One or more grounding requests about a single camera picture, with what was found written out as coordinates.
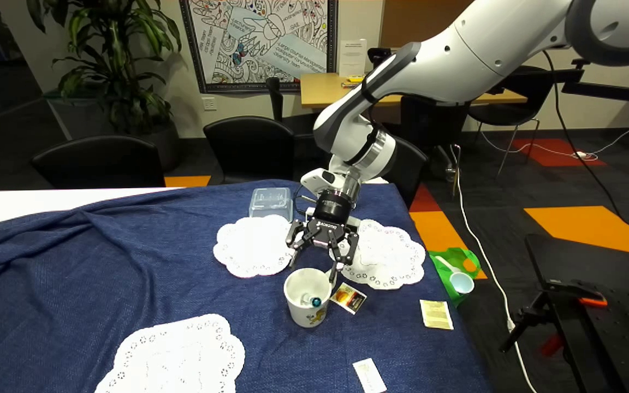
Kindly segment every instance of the clear plastic container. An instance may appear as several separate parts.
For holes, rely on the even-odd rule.
[[[291,187],[255,187],[252,192],[249,216],[281,216],[292,220]]]

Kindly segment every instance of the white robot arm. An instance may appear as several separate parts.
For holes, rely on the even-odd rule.
[[[330,171],[372,179],[395,148],[394,137],[363,118],[375,100],[417,93],[467,102],[530,54],[560,45],[593,62],[629,65],[629,0],[473,0],[443,33],[403,45],[326,106],[314,125],[316,144],[332,152]]]

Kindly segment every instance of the black cable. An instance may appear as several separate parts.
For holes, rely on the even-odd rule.
[[[564,115],[562,115],[560,88],[557,88],[560,81],[557,81],[557,73],[555,73],[553,57],[550,57],[545,49],[541,49],[541,54],[548,58],[550,72],[553,72],[553,77],[555,77],[555,81],[553,81],[553,90],[555,90],[555,113],[557,113],[557,119],[560,119],[560,125],[562,125],[562,133],[564,133],[566,142],[569,144],[569,148],[573,148],[575,156],[578,159],[578,164],[590,172],[590,176],[591,176],[591,179],[597,180],[597,185],[603,189],[603,195],[605,195],[605,198],[610,201],[610,206],[611,206],[611,210],[615,211],[615,216],[623,218],[621,208],[617,208],[613,195],[611,195],[611,192],[605,187],[605,184],[597,176],[597,172],[591,171],[591,166],[585,164],[584,156],[576,152],[575,139],[573,139],[573,136],[569,136],[569,130],[568,130],[568,126],[566,126],[566,123],[564,123]]]

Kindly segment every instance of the small card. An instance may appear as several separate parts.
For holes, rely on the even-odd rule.
[[[332,300],[339,303],[342,310],[359,314],[359,310],[363,308],[366,295],[355,290],[354,286],[341,282],[341,286],[337,287],[337,293],[332,295]]]
[[[446,300],[419,299],[419,303],[422,303],[422,318],[429,329],[455,329]]]
[[[355,369],[355,375],[359,375],[364,393],[384,393],[387,390],[384,380],[378,373],[378,367],[372,358],[354,363],[354,369]]]

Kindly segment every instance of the yellow sticky note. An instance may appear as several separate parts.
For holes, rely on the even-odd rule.
[[[419,299],[419,303],[422,303],[422,318],[429,329],[455,329],[446,300]]]

